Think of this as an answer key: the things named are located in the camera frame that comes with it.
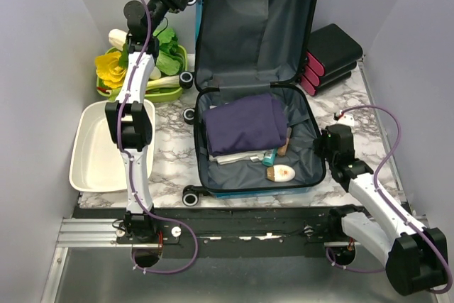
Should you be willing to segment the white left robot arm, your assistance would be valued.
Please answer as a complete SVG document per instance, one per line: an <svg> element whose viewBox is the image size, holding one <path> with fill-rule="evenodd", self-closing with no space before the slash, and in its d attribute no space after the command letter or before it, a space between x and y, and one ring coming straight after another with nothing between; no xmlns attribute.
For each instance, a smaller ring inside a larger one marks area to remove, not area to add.
<svg viewBox="0 0 454 303"><path fill-rule="evenodd" d="M112 141L120 150L126 171L128 204L123 224L126 234L143 243L161 234L153 218L153 200L148 189L147 154L153 143L154 126L144 105L150 73L159 55L153 32L167 12L178 13L196 0L137 0L123 8L127 20L128 69L121 90L105 106Z"/></svg>

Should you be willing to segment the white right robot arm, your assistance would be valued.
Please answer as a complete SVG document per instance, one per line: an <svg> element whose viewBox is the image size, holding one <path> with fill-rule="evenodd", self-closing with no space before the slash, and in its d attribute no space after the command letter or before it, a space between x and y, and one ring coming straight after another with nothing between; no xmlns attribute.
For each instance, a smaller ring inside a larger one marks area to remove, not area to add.
<svg viewBox="0 0 454 303"><path fill-rule="evenodd" d="M366 162L355 156L349 126L325 127L314 143L333 179L363 206L332 209L327 234L350 237L382 264L390 285L402 296L430 290L447 292L453 285L447 240L439 228L427 228L384 189Z"/></svg>

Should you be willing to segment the blue fish print suitcase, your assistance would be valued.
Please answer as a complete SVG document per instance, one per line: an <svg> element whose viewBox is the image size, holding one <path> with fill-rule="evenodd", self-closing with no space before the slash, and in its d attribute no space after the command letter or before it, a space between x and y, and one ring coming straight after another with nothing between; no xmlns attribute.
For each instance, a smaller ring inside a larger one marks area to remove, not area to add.
<svg viewBox="0 0 454 303"><path fill-rule="evenodd" d="M196 104L184 111L194 126L200 185L183 189L194 206L200 195L251 196L302 189L326 176L313 142L320 131L306 96L295 85L303 70L316 0L197 0L194 83ZM295 172L289 182L266 178L262 162L210 162L203 113L252 95L269 93L281 101L292 128L287 153L276 159Z"/></svg>

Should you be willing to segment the purple garment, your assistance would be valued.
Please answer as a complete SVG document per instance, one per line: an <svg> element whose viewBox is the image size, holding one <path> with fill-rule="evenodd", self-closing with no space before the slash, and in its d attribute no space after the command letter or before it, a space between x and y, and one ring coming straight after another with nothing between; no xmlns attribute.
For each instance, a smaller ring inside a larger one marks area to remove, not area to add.
<svg viewBox="0 0 454 303"><path fill-rule="evenodd" d="M284 107L269 93L208 109L202 119L208 151L214 157L279 148L287 141Z"/></svg>

